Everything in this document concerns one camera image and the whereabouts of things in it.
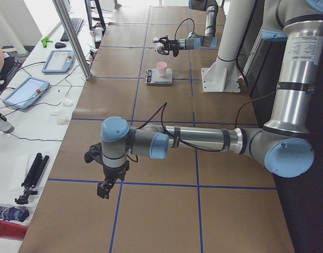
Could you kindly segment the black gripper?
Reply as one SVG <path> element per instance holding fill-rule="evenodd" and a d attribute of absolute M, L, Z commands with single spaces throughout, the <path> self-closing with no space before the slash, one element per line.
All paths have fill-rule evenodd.
<path fill-rule="evenodd" d="M 102 199 L 109 199 L 110 191 L 114 187 L 117 179 L 124 181 L 126 172 L 129 169 L 130 164 L 128 160 L 125 160 L 122 165 L 116 168 L 103 165 L 103 173 L 105 175 L 105 179 L 104 181 L 97 184 L 97 196 Z"/>
<path fill-rule="evenodd" d="M 169 40 L 168 36 L 161 36 L 161 37 L 153 37 L 152 39 L 153 43 L 163 43 L 165 50 L 161 49 L 159 50 L 160 55 L 169 55 L 170 52 L 173 53 L 173 56 L 179 55 L 179 43 L 178 40 Z"/>

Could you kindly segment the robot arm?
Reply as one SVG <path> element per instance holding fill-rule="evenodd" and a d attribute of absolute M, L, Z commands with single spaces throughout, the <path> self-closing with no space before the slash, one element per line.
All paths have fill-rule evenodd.
<path fill-rule="evenodd" d="M 173 53 L 174 57 L 179 55 L 181 50 L 200 50 L 202 47 L 215 48 L 218 44 L 216 37 L 216 21 L 219 6 L 216 1 L 189 1 L 189 8 L 206 13 L 205 33 L 199 35 L 195 31 L 188 34 L 184 39 L 169 39 L 167 35 L 154 37 L 155 51 L 160 55 Z"/>
<path fill-rule="evenodd" d="M 176 57 L 179 50 L 194 50 L 202 46 L 216 44 L 215 32 L 217 8 L 208 1 L 189 1 L 189 7 L 207 11 L 206 34 L 189 34 L 186 40 L 169 40 L 167 36 L 155 37 L 155 49 L 161 55 L 172 51 Z M 220 122 L 222 116 L 233 112 L 241 103 L 240 86 L 232 75 L 237 71 L 238 48 L 241 35 L 247 24 L 241 22 L 242 8 L 246 18 L 250 18 L 256 1 L 232 1 L 231 12 L 226 20 L 222 41 L 216 61 L 210 68 L 202 68 L 202 86 L 205 93 L 216 93 L 218 103 L 206 114 Z M 237 127 L 238 111 L 234 129 L 207 129 L 184 126 L 166 126 L 163 114 L 165 102 L 141 126 L 129 126 L 128 121 L 112 116 L 101 124 L 101 143 L 95 161 L 103 166 L 105 179 L 97 185 L 97 195 L 109 198 L 116 181 L 124 181 L 129 170 L 129 155 L 165 159 L 168 148 L 189 147 L 208 153 L 232 151 L 246 155 L 264 166 L 270 173 L 282 178 L 298 177 L 312 168 L 315 151 L 308 140 L 309 131 L 305 126 L 308 106 L 315 89 L 315 79 L 319 69 L 319 59 L 323 52 L 323 1 L 265 1 L 263 10 L 262 39 L 265 41 L 286 41 L 280 75 L 275 91 L 244 103 L 273 97 L 270 120 L 261 128 Z"/>

